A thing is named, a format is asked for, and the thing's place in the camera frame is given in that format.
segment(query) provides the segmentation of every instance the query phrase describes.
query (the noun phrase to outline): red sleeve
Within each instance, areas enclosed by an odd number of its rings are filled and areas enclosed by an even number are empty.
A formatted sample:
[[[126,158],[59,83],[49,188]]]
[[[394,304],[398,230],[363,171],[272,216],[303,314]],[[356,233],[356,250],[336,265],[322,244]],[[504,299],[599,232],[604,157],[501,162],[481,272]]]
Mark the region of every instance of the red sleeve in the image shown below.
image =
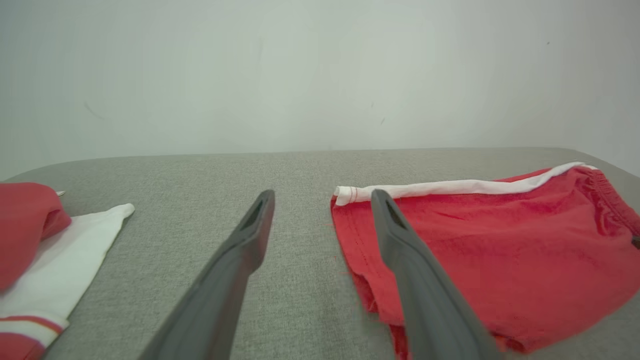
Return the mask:
[[[71,218],[52,188],[35,183],[0,184],[0,291],[29,267],[41,240],[69,224]]]

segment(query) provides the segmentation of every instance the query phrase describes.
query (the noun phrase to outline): white stripe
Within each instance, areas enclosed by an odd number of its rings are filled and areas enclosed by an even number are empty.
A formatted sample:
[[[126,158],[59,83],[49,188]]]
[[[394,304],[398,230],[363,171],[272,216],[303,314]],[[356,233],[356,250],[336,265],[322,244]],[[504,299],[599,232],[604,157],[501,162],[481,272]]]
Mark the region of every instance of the white stripe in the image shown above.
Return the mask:
[[[32,311],[20,311],[18,313],[16,312],[12,312],[12,313],[2,313],[0,312],[0,319],[2,318],[8,318],[9,316],[33,316],[35,318],[41,318],[43,320],[47,320],[50,321],[54,324],[56,324],[57,326],[60,326],[61,329],[66,329],[69,326],[69,321],[65,318],[62,318],[58,315],[55,314],[51,314],[51,313],[47,313],[46,311],[37,311],[37,310],[32,310]]]
[[[39,342],[44,348],[47,348],[58,337],[58,333],[50,328],[24,320],[1,321],[0,334],[3,332],[24,335]]]
[[[584,163],[568,163],[556,166],[540,175],[528,177],[526,179],[503,183],[500,181],[485,180],[452,180],[436,181],[434,183],[420,183],[409,185],[373,185],[366,188],[355,188],[353,186],[338,186],[333,193],[337,198],[335,204],[343,206],[351,202],[363,202],[371,200],[371,193],[375,189],[382,189],[389,193],[393,199],[401,197],[425,196],[429,194],[464,194],[464,193],[484,193],[501,195],[508,193],[524,193],[541,187],[554,176],[561,175],[573,167],[588,167],[596,169]]]

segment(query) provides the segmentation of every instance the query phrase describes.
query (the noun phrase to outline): clothing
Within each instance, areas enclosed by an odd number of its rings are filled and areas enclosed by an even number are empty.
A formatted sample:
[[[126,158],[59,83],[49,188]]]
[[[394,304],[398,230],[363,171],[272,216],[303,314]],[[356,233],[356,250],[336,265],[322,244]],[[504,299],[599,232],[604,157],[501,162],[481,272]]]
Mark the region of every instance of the clothing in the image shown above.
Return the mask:
[[[399,294],[369,202],[378,187],[338,187],[332,216],[363,306],[389,324],[406,358]],[[593,167],[387,190],[487,329],[513,350],[583,331],[640,288],[640,252],[631,244],[640,217]]]
[[[52,188],[36,183],[0,184],[0,291],[24,273],[40,241],[70,223]]]
[[[125,204],[73,217],[68,228],[42,242],[33,264],[0,293],[0,359],[42,356],[68,326],[67,317],[133,211]]]

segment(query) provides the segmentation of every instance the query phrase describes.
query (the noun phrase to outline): gray table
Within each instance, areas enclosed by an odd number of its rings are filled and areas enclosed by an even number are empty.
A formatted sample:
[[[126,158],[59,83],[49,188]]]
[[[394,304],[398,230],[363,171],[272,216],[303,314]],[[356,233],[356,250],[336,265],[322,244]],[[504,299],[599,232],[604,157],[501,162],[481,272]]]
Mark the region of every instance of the gray table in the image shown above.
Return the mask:
[[[276,191],[262,267],[251,276],[232,359],[393,359],[363,312],[331,224],[336,185],[497,179],[570,161],[601,168],[640,210],[640,178],[566,149],[416,149],[147,156],[51,165],[7,181],[66,190],[70,215],[131,202],[71,326],[46,359],[134,359],[257,194]],[[512,358],[640,358],[640,296],[586,332]]]

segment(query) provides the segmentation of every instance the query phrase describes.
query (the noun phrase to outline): white wall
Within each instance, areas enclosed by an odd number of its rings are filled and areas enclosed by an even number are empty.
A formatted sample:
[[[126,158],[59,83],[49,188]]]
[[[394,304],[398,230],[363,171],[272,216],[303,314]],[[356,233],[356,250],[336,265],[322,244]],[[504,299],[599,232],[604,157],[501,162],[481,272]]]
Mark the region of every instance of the white wall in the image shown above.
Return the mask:
[[[560,146],[640,175],[637,0],[0,0],[0,179],[110,156]]]

